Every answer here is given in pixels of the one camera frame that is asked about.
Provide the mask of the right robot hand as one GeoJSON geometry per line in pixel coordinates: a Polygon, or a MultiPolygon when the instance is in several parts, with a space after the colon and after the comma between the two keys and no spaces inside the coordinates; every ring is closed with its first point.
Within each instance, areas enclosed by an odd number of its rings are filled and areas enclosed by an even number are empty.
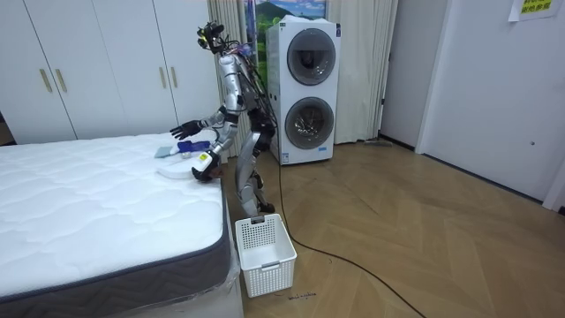
{"type": "Polygon", "coordinates": [[[204,125],[199,120],[191,120],[171,129],[170,134],[177,140],[184,140],[187,137],[199,133],[204,125]]]}

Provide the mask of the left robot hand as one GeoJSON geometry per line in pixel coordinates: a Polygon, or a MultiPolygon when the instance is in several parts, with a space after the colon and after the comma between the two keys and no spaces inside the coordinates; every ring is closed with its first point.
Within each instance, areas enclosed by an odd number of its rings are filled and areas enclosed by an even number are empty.
{"type": "Polygon", "coordinates": [[[192,167],[192,174],[200,182],[219,178],[222,175],[220,156],[212,150],[201,153],[192,167]]]}

